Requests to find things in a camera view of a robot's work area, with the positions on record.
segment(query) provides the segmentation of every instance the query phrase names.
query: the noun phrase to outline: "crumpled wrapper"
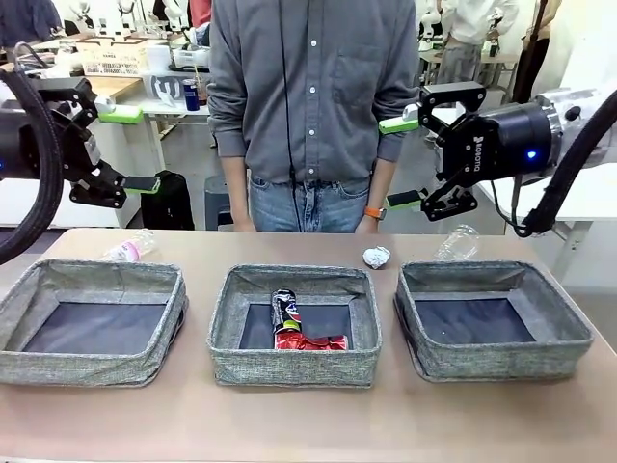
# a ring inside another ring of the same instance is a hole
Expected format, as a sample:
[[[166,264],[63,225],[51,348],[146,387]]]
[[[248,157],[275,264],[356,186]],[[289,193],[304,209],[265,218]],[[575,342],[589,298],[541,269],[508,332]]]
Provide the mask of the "crumpled wrapper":
[[[366,265],[377,270],[388,263],[390,252],[383,246],[378,246],[364,251],[362,257]]]
[[[302,333],[280,333],[274,336],[274,348],[277,350],[347,350],[348,345],[346,336],[319,340],[310,340]]]

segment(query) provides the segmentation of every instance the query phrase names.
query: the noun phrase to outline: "table surface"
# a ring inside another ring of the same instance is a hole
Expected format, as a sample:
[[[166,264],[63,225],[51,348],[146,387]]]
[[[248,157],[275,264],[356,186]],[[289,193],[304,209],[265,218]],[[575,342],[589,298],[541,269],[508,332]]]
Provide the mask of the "table surface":
[[[165,116],[209,116],[210,110],[208,106],[202,106],[199,111],[187,111],[186,102],[184,99],[174,101],[174,107],[165,104],[160,99],[149,98],[143,86],[135,92],[131,92],[130,96],[124,98],[121,104],[130,106],[139,106],[145,114],[165,115]]]
[[[72,230],[46,254],[95,259],[126,230]],[[182,268],[190,308],[160,375],[137,390],[0,387],[0,455],[65,461],[614,462],[617,357],[604,339],[575,378],[553,383],[442,384],[415,373],[392,297],[402,262],[429,259],[443,237],[158,231],[148,260]],[[217,386],[205,347],[229,268],[238,263],[363,267],[362,251],[392,251],[371,271],[384,346],[371,390]],[[481,240],[483,259],[535,260],[523,242]]]
[[[521,189],[517,208],[519,219],[526,217],[529,211],[538,205],[549,182],[550,179],[545,178]],[[494,203],[495,196],[491,183],[483,181],[478,186]],[[495,188],[499,209],[510,217],[514,180],[512,178],[497,180]],[[617,164],[604,164],[581,171],[566,201],[559,209],[556,219],[558,222],[598,222],[617,219]]]
[[[43,41],[32,45],[35,50],[57,50],[62,43],[73,43],[94,36],[94,33],[82,32],[73,36],[60,37],[53,41]]]
[[[421,51],[420,58],[427,63],[441,63],[442,57],[437,56],[438,53],[443,53],[443,50]],[[509,53],[499,53],[495,57],[491,57],[486,53],[482,53],[482,64],[484,65],[515,65],[519,61],[519,55]]]
[[[6,63],[0,68],[13,70],[12,63]],[[114,99],[128,97],[142,88],[142,79],[131,77],[93,77],[86,76],[97,95],[105,95]]]

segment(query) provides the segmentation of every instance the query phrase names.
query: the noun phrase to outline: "plastic water bottle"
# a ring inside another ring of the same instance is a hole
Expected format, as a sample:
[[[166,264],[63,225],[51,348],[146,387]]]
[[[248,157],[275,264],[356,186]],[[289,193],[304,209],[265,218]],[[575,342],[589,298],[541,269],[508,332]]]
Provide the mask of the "plastic water bottle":
[[[147,253],[154,251],[156,241],[154,233],[150,230],[139,230],[130,239],[122,244],[113,247],[105,253],[103,260],[113,260],[116,262],[138,262]]]
[[[459,225],[435,253],[436,260],[467,260],[478,252],[479,234],[469,225]]]

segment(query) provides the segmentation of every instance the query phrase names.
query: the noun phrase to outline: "black pants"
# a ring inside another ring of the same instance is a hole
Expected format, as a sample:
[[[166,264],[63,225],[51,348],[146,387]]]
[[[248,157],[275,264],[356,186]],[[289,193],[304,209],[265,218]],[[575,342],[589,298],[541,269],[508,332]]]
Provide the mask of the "black pants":
[[[517,103],[527,103],[531,99],[531,89],[533,83],[538,77],[540,68],[544,63],[544,59],[547,57],[547,51],[549,50],[549,39],[541,39],[536,42],[536,46],[531,53],[531,60],[526,70],[526,74],[523,75],[525,62],[529,56],[529,50],[523,50],[521,59],[519,60],[519,69],[517,70],[517,83],[514,86],[514,100]]]

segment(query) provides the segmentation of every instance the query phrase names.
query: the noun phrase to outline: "crushed can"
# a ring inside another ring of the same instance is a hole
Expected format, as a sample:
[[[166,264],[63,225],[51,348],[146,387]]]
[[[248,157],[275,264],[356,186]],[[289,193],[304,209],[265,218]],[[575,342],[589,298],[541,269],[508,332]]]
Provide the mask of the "crushed can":
[[[274,334],[302,333],[302,320],[296,307],[296,294],[290,289],[272,293],[272,326]]]

